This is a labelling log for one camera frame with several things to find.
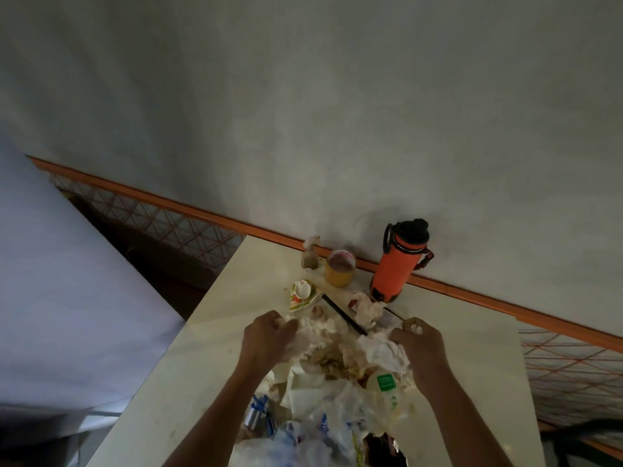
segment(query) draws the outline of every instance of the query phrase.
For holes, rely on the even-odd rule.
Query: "orange wooden trim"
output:
[[[539,425],[539,431],[554,431],[558,429],[556,426],[550,425],[549,423],[545,423],[541,420],[537,420],[537,422]],[[591,439],[581,439],[581,441],[585,442],[589,446],[593,446],[594,448],[599,449],[600,451],[614,457],[615,459],[623,460],[623,451],[620,451],[615,447],[607,446]]]
[[[78,182],[83,182],[85,184],[91,185],[93,187],[109,190],[116,194],[131,197],[135,200],[149,203],[151,205],[166,210],[175,211],[176,213],[180,213],[191,218],[211,222],[222,228],[230,229],[240,234],[248,234],[250,236],[255,236],[287,247],[303,250],[303,241],[300,239],[293,238],[291,236],[287,236],[281,233],[276,233],[268,229],[259,228],[249,223],[244,223],[242,221],[227,218],[222,215],[210,213],[209,211],[200,210],[198,208],[194,208],[189,205],[176,202],[174,200],[169,200],[168,198],[163,198],[153,195],[151,193],[142,192],[141,190],[137,190],[136,188],[121,185],[116,182],[111,182],[109,180],[100,179],[99,177],[95,177],[94,175],[78,172],[73,169],[69,169],[68,167],[52,164],[51,162],[36,159],[34,157],[31,157],[30,159],[38,168],[56,175],[60,175],[62,177],[66,177],[70,180],[76,180]],[[321,257],[326,258],[329,255],[329,252],[331,252],[330,249],[324,247],[318,248],[318,253]],[[357,259],[357,267],[360,269],[375,272],[377,266],[378,264],[375,262],[370,262],[365,259]],[[495,311],[510,314],[512,316],[515,316],[519,321],[538,326],[539,328],[564,334],[565,336],[574,337],[575,339],[588,342],[589,344],[598,345],[612,351],[623,353],[623,337],[613,336],[606,332],[601,332],[596,329],[580,326],[579,324],[565,321],[564,319],[559,319],[555,316],[539,313],[538,311],[532,309],[513,305],[511,303],[506,303],[504,301],[480,295],[478,293],[474,293],[468,290],[463,290],[461,288],[447,285],[446,283],[426,278],[421,275],[411,275],[408,282],[411,285],[415,285],[426,290],[432,290],[438,293],[442,293],[444,295],[451,296],[453,298],[468,301],[475,305],[484,306],[486,308],[494,309]]]

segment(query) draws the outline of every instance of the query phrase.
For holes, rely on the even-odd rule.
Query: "trash pile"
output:
[[[381,323],[382,304],[362,293],[353,300],[355,321],[367,336],[351,331],[322,302],[282,321],[298,318],[299,331],[287,362],[257,388],[231,466],[369,465],[366,439],[384,436],[394,421],[414,414],[406,396],[415,388],[409,361],[388,338],[393,328]]]

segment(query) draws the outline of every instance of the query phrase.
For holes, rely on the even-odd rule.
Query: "white tabletop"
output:
[[[288,312],[292,282],[310,277],[300,255],[246,237],[88,466],[160,467],[230,376],[245,326],[272,309]],[[347,290],[311,277],[344,308],[352,289],[367,288],[372,274],[358,270]],[[441,331],[456,377],[513,464],[543,467],[515,318],[411,285],[389,306]],[[401,449],[411,465],[450,467],[431,408],[421,395],[415,398],[416,419],[397,437]]]

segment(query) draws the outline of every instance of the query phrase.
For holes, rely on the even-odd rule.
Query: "hand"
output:
[[[413,379],[418,390],[428,396],[435,384],[454,378],[441,333],[419,318],[402,323],[402,329],[394,329],[389,337],[404,347],[413,368]]]
[[[281,315],[274,310],[258,316],[244,329],[236,370],[261,380],[281,362],[285,347],[298,329],[296,318],[284,323]]]

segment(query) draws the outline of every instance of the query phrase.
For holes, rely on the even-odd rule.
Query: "forearm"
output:
[[[437,418],[453,467],[512,467],[451,371],[431,382],[425,396]]]
[[[237,368],[206,413],[177,446],[163,467],[220,467],[229,463],[240,424],[258,375]]]

